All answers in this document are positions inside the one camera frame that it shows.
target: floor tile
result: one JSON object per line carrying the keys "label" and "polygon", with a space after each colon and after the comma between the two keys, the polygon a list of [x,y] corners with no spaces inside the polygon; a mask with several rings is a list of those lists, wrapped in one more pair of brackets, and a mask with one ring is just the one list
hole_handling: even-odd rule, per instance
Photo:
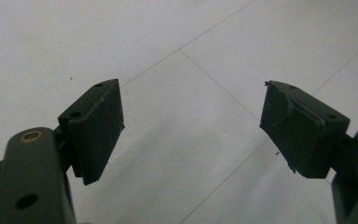
{"label": "floor tile", "polygon": [[95,83],[125,84],[251,0],[0,1],[0,160]]}
{"label": "floor tile", "polygon": [[126,129],[103,177],[71,177],[78,221],[180,223],[268,138],[178,51],[122,89]]}
{"label": "floor tile", "polygon": [[268,141],[184,223],[334,224],[330,185],[294,175]]}
{"label": "floor tile", "polygon": [[358,52],[358,1],[256,1],[183,52],[260,118],[264,81],[315,93]]}

